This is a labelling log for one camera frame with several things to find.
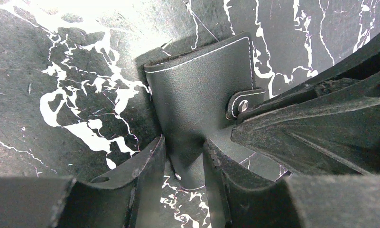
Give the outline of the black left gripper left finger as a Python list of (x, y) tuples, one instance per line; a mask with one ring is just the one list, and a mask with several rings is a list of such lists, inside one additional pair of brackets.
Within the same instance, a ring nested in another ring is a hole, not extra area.
[(0, 228), (150, 228), (158, 224), (165, 137), (115, 169), (78, 181), (0, 177)]

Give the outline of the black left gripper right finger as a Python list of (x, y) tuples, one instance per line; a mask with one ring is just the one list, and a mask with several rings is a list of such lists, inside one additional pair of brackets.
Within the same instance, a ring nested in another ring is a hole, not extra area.
[(380, 175), (291, 175), (277, 182), (203, 145), (214, 228), (380, 228)]

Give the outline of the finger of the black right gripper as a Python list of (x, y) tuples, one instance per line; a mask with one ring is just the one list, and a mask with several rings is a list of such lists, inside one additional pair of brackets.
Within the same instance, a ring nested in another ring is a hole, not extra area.
[(380, 33), (241, 114), (231, 140), (295, 174), (380, 174)]

